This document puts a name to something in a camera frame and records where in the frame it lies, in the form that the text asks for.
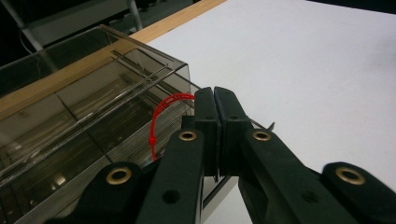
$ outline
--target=red wire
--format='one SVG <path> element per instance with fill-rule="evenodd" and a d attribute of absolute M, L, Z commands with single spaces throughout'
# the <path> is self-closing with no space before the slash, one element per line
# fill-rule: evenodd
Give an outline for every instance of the red wire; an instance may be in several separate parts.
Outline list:
<path fill-rule="evenodd" d="M 151 157 L 153 161 L 157 160 L 157 157 L 155 156 L 155 143 L 157 143 L 157 138 L 155 137 L 154 134 L 155 120 L 161 114 L 161 112 L 163 112 L 172 103 L 180 100 L 193 100 L 193 99 L 194 96 L 191 94 L 176 93 L 166 97 L 155 108 L 154 114 L 152 115 L 151 125 L 149 126 L 149 137 L 148 137 L 148 143 L 151 145 Z"/>

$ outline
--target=white surface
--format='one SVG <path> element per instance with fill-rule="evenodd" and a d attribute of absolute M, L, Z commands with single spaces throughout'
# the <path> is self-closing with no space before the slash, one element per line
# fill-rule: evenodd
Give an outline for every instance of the white surface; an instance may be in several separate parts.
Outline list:
<path fill-rule="evenodd" d="M 350 162 L 396 190 L 395 15 L 229 0 L 149 44 L 189 63 L 199 86 L 234 91 L 260 124 L 275 121 L 306 166 Z M 241 223 L 235 195 L 206 223 Z"/>

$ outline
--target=red cord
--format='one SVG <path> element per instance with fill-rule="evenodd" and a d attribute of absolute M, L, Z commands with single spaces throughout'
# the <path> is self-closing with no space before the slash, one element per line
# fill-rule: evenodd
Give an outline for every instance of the red cord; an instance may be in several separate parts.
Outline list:
<path fill-rule="evenodd" d="M 155 108 L 154 114 L 152 115 L 151 125 L 149 127 L 149 138 L 148 138 L 148 143 L 151 145 L 151 157 L 153 161 L 157 160 L 157 157 L 155 156 L 155 143 L 157 142 L 157 138 L 154 135 L 154 126 L 155 126 L 156 118 L 172 103 L 180 100 L 193 100 L 193 99 L 194 96 L 191 94 L 176 93 L 166 97 Z"/>

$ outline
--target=plastic drawer organizer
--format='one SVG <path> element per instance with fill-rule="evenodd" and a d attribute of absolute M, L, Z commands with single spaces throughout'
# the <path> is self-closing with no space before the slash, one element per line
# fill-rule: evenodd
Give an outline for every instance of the plastic drawer organizer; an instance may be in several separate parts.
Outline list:
<path fill-rule="evenodd" d="M 104 26 L 0 70 L 0 222 L 42 223 L 68 214 L 104 166 L 151 162 L 152 112 L 194 93 L 189 69 Z M 157 118 L 156 149 L 193 114 L 177 102 Z"/>

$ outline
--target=knot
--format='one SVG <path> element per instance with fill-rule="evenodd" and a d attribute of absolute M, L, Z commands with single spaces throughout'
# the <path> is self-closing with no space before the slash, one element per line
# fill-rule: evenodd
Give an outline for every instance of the knot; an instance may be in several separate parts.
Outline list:
<path fill-rule="evenodd" d="M 151 137 L 148 139 L 148 143 L 149 143 L 151 146 L 154 146 L 154 145 L 157 143 L 157 138 L 154 137 L 154 136 L 151 136 Z"/>

